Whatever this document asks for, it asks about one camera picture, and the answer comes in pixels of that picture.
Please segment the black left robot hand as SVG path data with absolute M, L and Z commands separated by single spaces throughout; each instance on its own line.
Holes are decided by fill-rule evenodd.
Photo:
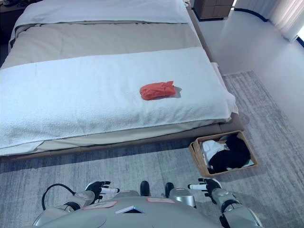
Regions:
M 110 181 L 95 181 L 89 183 L 85 190 L 92 191 L 95 195 L 95 200 L 100 200 L 104 194 L 115 194 L 120 192 L 119 188 L 111 188 L 109 186 L 110 184 Z

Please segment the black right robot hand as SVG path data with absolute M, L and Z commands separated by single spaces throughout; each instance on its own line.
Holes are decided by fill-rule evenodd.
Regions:
M 205 193 L 206 197 L 212 196 L 214 189 L 221 189 L 222 186 L 216 179 L 198 178 L 198 184 L 188 184 L 187 188 L 190 190 L 200 190 Z

